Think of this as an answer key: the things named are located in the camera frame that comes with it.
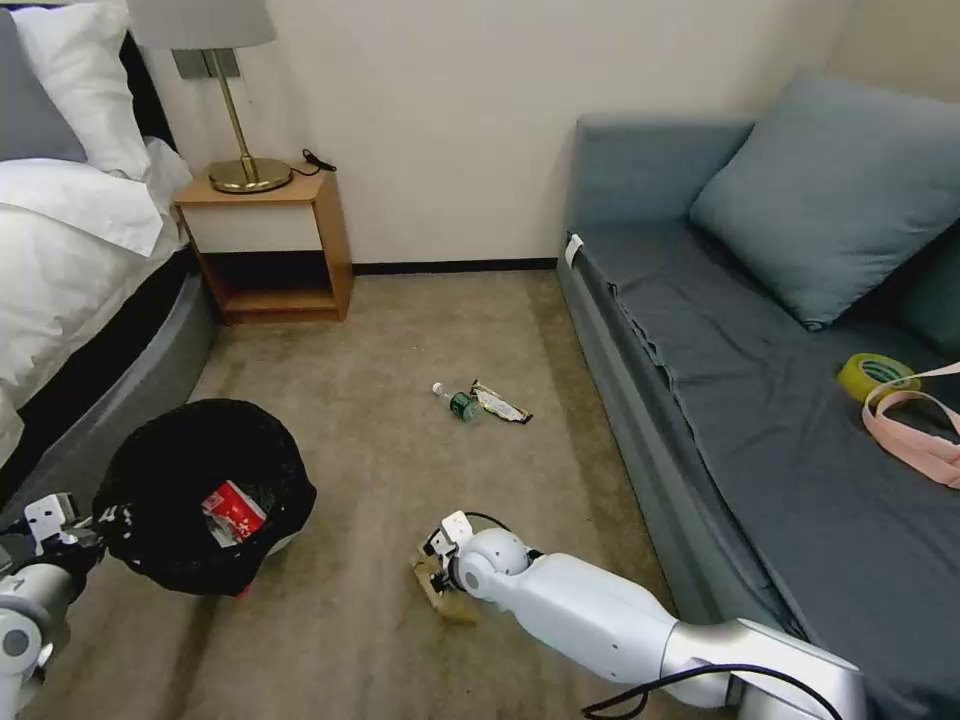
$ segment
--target sofa cushion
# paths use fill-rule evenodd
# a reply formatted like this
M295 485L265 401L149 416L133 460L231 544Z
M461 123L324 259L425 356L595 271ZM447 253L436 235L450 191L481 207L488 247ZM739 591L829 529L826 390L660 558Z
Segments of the sofa cushion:
M691 219L808 328L960 217L960 105L801 73Z
M960 225L954 225L917 258L913 282L903 291L897 319L950 357L960 356Z

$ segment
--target beige carpet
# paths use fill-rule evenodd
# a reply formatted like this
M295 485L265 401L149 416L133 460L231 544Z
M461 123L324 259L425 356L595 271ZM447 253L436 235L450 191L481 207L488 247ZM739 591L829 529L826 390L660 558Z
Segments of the beige carpet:
M532 422L468 426L430 393L474 378ZM409 563L457 508L669 605L552 272L360 278L342 325L224 331L196 391L214 396L297 438L319 490L303 534L239 600L169 593L108 559L24 717L576 718L616 692L510 616L433 613ZM643 717L702 716L658 694Z

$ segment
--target white bed sheet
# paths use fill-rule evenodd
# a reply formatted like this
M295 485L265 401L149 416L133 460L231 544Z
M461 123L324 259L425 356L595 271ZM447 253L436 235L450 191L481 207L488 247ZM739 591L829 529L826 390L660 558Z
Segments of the white bed sheet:
M26 222L38 232L44 228L49 232L42 235L42 245L6 254L8 262L11 256L16 260L15 269L0 267L0 466L22 431L14 411L39 392L137 288L186 244L170 206L174 193L190 181L190 172L161 140L151 138L147 150L151 164L144 182L162 221L149 257L30 210L2 207L3 214L15 216L18 225ZM144 225L144 232L151 230Z

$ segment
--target black baseboard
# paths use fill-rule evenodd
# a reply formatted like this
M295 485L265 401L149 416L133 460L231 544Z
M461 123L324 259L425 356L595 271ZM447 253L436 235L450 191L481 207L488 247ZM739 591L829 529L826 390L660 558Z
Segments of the black baseboard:
M452 260L425 263L354 263L354 275L414 275L422 273L490 272L504 270L553 270L557 258L519 260Z

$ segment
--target sofa seat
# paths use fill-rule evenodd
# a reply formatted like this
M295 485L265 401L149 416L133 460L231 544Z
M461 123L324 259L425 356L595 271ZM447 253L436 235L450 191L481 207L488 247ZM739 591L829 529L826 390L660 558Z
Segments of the sofa seat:
M862 669L877 717L960 717L960 492L887 455L835 381L858 352L946 360L856 313L808 332L685 221L576 231L574 268L627 328L612 334L672 451L698 456L685 482L744 582Z

